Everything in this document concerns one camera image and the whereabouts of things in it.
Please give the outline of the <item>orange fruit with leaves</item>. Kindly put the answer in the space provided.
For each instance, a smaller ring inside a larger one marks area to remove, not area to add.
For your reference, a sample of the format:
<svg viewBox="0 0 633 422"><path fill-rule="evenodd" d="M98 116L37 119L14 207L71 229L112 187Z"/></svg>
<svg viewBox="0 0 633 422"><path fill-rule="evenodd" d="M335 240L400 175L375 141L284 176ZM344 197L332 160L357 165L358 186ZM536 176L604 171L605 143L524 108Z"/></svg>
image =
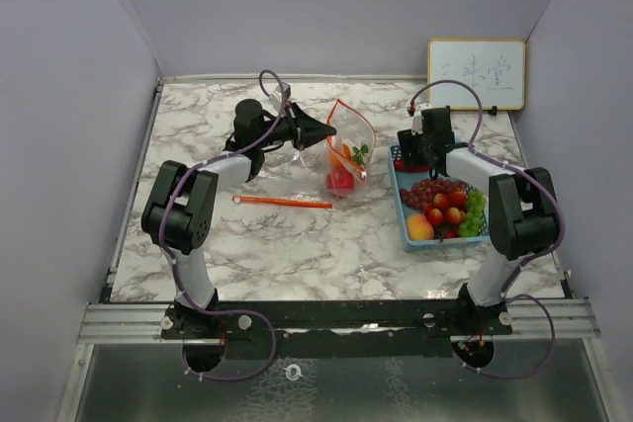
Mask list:
<svg viewBox="0 0 633 422"><path fill-rule="evenodd" d="M342 150L330 149L328 152L328 160L333 168L343 167L345 164L354 163L355 167L365 168L369 159L367 155L370 149L366 143L360 147L353 146L349 148L347 144L342 145Z"/></svg>

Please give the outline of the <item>red apple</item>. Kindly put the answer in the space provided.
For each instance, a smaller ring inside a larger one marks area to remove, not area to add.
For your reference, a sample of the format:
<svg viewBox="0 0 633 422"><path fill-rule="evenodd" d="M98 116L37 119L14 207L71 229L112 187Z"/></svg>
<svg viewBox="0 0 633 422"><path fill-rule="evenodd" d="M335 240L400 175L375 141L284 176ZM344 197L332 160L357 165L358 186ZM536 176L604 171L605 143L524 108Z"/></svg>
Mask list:
<svg viewBox="0 0 633 422"><path fill-rule="evenodd" d="M345 168L332 169L325 177L325 188L333 196L347 197L355 191L354 176Z"/></svg>

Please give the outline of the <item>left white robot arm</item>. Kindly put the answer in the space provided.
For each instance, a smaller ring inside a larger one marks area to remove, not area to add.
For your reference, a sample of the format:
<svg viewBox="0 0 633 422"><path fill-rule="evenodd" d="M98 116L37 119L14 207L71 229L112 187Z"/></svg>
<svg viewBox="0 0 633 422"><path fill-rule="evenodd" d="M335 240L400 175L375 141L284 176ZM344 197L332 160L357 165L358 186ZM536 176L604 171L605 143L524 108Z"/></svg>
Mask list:
<svg viewBox="0 0 633 422"><path fill-rule="evenodd" d="M176 286L175 302L187 307L184 325L204 338L218 328L218 293L207 271L202 246L212 225L216 195L245 184L260 172L265 155L285 143L303 150L336 135L289 102L273 116L254 99L234 110L233 132L218 156L187 166L162 163L141 216L141 229L165 255Z"/></svg>

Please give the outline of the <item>clear bag orange zipper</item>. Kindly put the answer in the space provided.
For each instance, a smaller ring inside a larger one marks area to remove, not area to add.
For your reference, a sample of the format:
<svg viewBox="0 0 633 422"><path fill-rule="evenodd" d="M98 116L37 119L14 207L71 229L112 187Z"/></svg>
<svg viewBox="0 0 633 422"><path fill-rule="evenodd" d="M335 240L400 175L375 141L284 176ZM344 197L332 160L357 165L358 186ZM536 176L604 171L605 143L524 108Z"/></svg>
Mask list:
<svg viewBox="0 0 633 422"><path fill-rule="evenodd" d="M249 151L254 161L285 144L293 146L294 167L337 199L358 195L368 184L376 132L357 110L337 100L324 121L311 117L295 102L284 107L279 122L260 102L246 99L235 107L234 138L239 147L250 144L273 127Z"/></svg>

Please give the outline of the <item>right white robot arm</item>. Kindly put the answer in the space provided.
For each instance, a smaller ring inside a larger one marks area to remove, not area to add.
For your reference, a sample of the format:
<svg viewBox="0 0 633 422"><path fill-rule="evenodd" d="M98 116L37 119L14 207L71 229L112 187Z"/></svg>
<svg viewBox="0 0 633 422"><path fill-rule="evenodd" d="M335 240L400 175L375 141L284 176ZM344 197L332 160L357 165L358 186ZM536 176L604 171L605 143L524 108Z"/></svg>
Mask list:
<svg viewBox="0 0 633 422"><path fill-rule="evenodd" d="M493 252L462 287L454 310L456 326L476 334L489 324L489 309L504 302L523 267L553 252L565 236L551 175L542 167L521 168L493 159L477 151L473 140L459 141L445 108L417 113L413 126L400 130L397 138L406 166L425 166L488 197Z"/></svg>

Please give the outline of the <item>yellow pink peach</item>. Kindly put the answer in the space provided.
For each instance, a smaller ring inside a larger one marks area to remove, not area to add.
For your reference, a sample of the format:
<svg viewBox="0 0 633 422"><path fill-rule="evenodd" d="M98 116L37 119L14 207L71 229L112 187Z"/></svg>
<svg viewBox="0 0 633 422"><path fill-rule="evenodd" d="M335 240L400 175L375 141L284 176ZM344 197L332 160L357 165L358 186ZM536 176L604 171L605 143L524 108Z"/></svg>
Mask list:
<svg viewBox="0 0 633 422"><path fill-rule="evenodd" d="M407 237L411 241L433 240L435 229L422 213L414 213L405 220Z"/></svg>

